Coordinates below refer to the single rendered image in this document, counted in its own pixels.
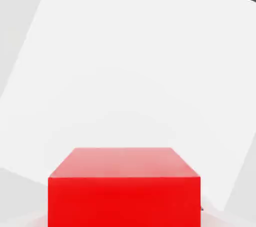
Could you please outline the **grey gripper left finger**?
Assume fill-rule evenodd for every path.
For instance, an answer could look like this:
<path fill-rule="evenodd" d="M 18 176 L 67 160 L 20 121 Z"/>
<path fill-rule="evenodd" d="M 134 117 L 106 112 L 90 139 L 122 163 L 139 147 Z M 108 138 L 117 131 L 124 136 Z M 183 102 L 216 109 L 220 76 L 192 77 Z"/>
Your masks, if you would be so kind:
<path fill-rule="evenodd" d="M 27 223 L 27 227 L 48 227 L 48 213 L 34 214 Z"/>

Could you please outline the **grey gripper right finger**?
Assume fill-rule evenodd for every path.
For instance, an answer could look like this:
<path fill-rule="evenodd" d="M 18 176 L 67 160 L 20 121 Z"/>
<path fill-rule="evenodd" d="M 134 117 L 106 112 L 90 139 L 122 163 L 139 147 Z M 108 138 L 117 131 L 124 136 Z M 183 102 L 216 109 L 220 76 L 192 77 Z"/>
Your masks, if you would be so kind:
<path fill-rule="evenodd" d="M 215 210 L 203 206 L 201 210 L 201 227 L 223 227 L 223 221 Z"/>

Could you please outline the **small red cube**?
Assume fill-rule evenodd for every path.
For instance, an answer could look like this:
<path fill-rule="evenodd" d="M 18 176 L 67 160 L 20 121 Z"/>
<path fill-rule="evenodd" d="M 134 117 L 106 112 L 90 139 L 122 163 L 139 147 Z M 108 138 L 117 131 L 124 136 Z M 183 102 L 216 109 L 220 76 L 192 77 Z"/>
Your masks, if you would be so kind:
<path fill-rule="evenodd" d="M 201 178 L 171 148 L 75 148 L 48 178 L 48 227 L 201 227 Z"/>

